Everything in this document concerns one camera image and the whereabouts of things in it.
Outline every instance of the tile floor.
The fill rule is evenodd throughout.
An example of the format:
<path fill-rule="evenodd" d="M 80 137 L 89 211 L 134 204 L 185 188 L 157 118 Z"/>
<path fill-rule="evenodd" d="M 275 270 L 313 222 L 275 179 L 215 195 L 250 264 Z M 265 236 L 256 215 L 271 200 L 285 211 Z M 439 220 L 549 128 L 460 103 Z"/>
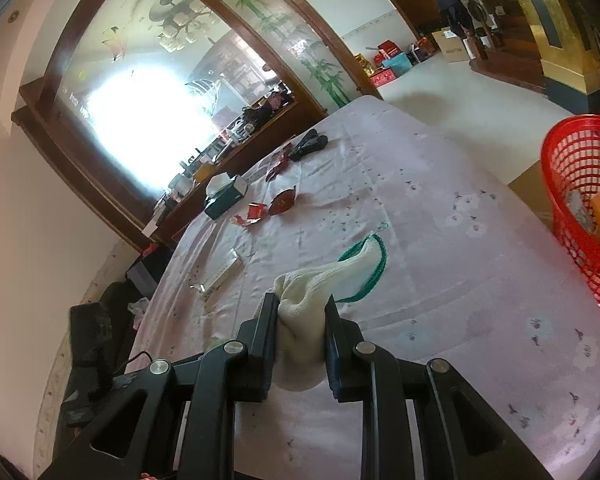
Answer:
<path fill-rule="evenodd" d="M 544 96 L 472 72 L 437 54 L 380 87 L 382 97 L 435 126 L 509 184 L 539 158 L 547 131 L 571 115 Z"/>

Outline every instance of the red laundry basket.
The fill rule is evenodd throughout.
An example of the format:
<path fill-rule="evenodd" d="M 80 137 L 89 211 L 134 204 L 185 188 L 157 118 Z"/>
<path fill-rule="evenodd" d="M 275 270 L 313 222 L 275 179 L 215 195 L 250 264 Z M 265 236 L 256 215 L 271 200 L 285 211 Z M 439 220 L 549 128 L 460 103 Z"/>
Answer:
<path fill-rule="evenodd" d="M 600 116 L 583 115 L 556 124 L 544 138 L 542 175 L 554 208 L 554 235 L 587 279 L 600 306 L 600 242 L 573 217 L 565 197 L 577 189 L 589 201 L 600 191 Z"/>

